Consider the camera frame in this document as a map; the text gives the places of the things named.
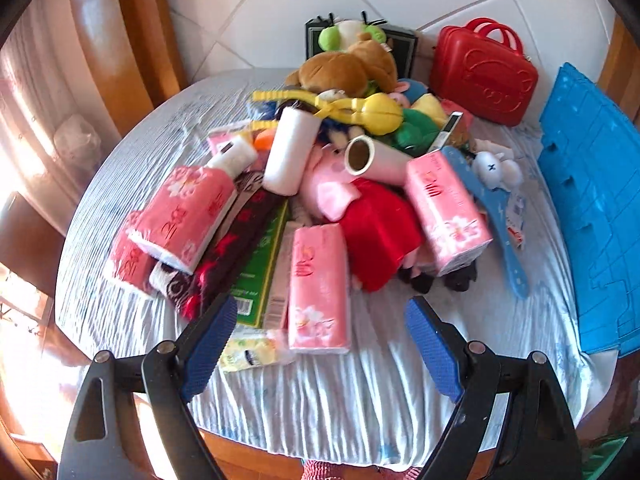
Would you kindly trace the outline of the pink tissue pack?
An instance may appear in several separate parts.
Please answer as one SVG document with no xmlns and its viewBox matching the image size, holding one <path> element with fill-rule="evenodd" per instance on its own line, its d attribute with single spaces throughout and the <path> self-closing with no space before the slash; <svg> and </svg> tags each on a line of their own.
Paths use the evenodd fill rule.
<svg viewBox="0 0 640 480">
<path fill-rule="evenodd" d="M 436 276 L 468 266 L 492 241 L 472 196 L 442 151 L 407 162 L 405 192 L 420 219 Z"/>
<path fill-rule="evenodd" d="M 297 353 L 346 353 L 352 322 L 350 273 L 341 227 L 299 228 L 294 234 L 288 346 Z"/>
<path fill-rule="evenodd" d="M 103 275 L 104 278 L 124 289 L 133 290 L 145 297 L 152 297 L 155 289 L 151 286 L 149 278 L 156 260 L 146 254 L 128 236 L 129 230 L 134 227 L 139 216 L 140 211 L 131 211 L 118 228 Z"/>
<path fill-rule="evenodd" d="M 191 274 L 237 195 L 224 170 L 179 166 L 127 229 L 128 237 L 147 255 Z"/>
</svg>

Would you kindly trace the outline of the green flat box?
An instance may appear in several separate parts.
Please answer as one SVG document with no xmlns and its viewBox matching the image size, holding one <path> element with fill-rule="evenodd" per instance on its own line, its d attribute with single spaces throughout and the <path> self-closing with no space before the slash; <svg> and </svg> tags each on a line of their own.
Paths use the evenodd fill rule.
<svg viewBox="0 0 640 480">
<path fill-rule="evenodd" d="M 286 222 L 288 201 L 276 209 L 262 238 L 231 287 L 230 294 L 238 307 L 238 322 L 253 328 L 262 326 L 280 245 Z"/>
</svg>

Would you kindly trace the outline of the blue dinosaur hanger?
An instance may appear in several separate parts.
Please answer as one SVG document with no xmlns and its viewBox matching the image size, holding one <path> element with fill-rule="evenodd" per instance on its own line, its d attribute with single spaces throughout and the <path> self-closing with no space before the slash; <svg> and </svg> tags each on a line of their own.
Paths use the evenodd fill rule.
<svg viewBox="0 0 640 480">
<path fill-rule="evenodd" d="M 442 154 L 466 190 L 487 211 L 491 232 L 494 234 L 494 240 L 501 249 L 504 273 L 512 292 L 518 298 L 526 299 L 529 295 L 528 279 L 511 244 L 508 229 L 506 228 L 508 193 L 500 190 L 500 188 L 495 190 L 486 188 L 474 174 L 472 167 L 466 162 L 462 153 L 456 148 L 445 146 L 442 149 Z"/>
</svg>

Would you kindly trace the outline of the white plastic bag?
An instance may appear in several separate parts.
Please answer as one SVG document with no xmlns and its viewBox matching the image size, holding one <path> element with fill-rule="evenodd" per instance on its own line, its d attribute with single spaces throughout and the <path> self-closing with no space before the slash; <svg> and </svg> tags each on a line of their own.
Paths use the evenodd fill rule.
<svg viewBox="0 0 640 480">
<path fill-rule="evenodd" d="M 102 162 L 102 143 L 96 129 L 79 114 L 70 115 L 53 136 L 64 162 L 85 171 L 96 171 Z"/>
</svg>

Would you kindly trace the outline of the pink red-dress pig plush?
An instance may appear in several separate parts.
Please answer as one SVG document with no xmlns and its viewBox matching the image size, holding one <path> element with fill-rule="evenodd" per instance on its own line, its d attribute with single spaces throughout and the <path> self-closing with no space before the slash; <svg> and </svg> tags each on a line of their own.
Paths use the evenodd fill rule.
<svg viewBox="0 0 640 480">
<path fill-rule="evenodd" d="M 401 192 L 356 177 L 344 152 L 331 145 L 312 148 L 298 196 L 319 223 L 341 227 L 354 286 L 377 292 L 399 278 L 420 295 L 435 281 L 435 267 L 420 221 Z"/>
</svg>

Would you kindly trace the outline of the white round-head plush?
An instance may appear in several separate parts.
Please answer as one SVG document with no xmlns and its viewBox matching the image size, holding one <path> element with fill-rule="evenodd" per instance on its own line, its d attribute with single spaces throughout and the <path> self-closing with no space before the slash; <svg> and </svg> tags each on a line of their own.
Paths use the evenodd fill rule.
<svg viewBox="0 0 640 480">
<path fill-rule="evenodd" d="M 473 162 L 474 174 L 486 188 L 512 192 L 524 182 L 520 165 L 513 159 L 499 157 L 491 152 L 479 152 Z"/>
</svg>

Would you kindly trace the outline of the white paper roll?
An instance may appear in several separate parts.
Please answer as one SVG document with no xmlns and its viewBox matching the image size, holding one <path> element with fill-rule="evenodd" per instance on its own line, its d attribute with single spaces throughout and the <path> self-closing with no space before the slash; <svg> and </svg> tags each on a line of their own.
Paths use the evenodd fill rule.
<svg viewBox="0 0 640 480">
<path fill-rule="evenodd" d="M 320 117 L 306 110 L 285 107 L 262 178 L 267 191 L 281 196 L 298 192 L 321 122 Z"/>
</svg>

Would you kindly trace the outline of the white cardboard tube roll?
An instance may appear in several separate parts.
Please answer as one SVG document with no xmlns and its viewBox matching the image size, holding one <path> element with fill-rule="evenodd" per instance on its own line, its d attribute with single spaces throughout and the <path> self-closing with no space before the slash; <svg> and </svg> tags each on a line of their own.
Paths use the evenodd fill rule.
<svg viewBox="0 0 640 480">
<path fill-rule="evenodd" d="M 344 151 L 345 169 L 352 176 L 398 188 L 405 184 L 410 160 L 409 155 L 370 136 L 356 136 L 349 141 Z"/>
</svg>

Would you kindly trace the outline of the blue plastic storage crate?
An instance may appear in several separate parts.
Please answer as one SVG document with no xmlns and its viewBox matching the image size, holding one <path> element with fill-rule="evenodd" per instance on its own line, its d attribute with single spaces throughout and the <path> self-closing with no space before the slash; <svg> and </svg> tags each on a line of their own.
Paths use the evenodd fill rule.
<svg viewBox="0 0 640 480">
<path fill-rule="evenodd" d="M 639 133 L 563 64 L 539 119 L 538 166 L 572 269 L 582 350 L 639 349 Z"/>
</svg>

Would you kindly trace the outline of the yellow plastic clamp toy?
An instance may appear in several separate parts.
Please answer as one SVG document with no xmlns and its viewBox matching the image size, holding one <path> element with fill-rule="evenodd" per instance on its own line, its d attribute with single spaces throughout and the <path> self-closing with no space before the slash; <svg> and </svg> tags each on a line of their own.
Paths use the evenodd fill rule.
<svg viewBox="0 0 640 480">
<path fill-rule="evenodd" d="M 374 136 L 396 131 L 404 121 L 402 107 L 386 93 L 373 93 L 366 98 L 344 98 L 335 101 L 322 99 L 306 90 L 256 90 L 254 102 L 299 100 L 317 109 L 320 118 L 331 118 L 346 125 L 360 126 Z"/>
</svg>

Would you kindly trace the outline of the green yellow duck plush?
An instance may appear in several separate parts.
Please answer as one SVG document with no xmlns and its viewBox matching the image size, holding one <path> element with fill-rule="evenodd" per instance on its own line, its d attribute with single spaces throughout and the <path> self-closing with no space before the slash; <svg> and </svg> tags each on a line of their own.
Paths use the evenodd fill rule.
<svg viewBox="0 0 640 480">
<path fill-rule="evenodd" d="M 448 114 L 439 99 L 431 93 L 420 96 L 416 102 L 404 108 L 402 114 L 404 119 L 390 136 L 390 145 L 411 157 L 424 155 L 448 122 Z"/>
</svg>

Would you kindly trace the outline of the brown bear plush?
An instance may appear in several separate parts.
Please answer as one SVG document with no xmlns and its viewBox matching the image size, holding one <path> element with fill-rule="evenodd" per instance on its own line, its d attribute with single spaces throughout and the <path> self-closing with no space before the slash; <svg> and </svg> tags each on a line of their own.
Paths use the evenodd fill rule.
<svg viewBox="0 0 640 480">
<path fill-rule="evenodd" d="M 346 52 L 322 52 L 308 58 L 286 79 L 295 86 L 317 94 L 343 91 L 350 98 L 362 98 L 372 88 L 390 93 L 396 88 L 398 73 L 386 44 L 362 34 Z"/>
</svg>

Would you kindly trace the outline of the red toy suitcase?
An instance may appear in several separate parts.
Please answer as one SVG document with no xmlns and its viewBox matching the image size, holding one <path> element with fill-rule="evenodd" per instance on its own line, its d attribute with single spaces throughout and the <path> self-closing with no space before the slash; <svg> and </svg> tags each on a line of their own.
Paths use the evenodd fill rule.
<svg viewBox="0 0 640 480">
<path fill-rule="evenodd" d="M 438 34 L 428 85 L 471 114 L 514 127 L 529 106 L 538 70 L 520 36 L 492 18 L 449 25 Z"/>
</svg>

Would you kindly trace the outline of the green frog plush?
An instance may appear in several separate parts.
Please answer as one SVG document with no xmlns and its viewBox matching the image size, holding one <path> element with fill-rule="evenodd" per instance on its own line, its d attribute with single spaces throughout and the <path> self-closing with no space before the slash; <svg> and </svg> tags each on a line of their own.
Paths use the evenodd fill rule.
<svg viewBox="0 0 640 480">
<path fill-rule="evenodd" d="M 332 13 L 329 14 L 329 21 L 321 29 L 318 37 L 318 46 L 324 51 L 347 51 L 353 44 L 361 40 L 364 35 L 367 39 L 385 44 L 386 33 L 380 27 L 380 21 L 370 22 L 367 13 L 362 11 L 358 20 L 336 20 Z"/>
</svg>

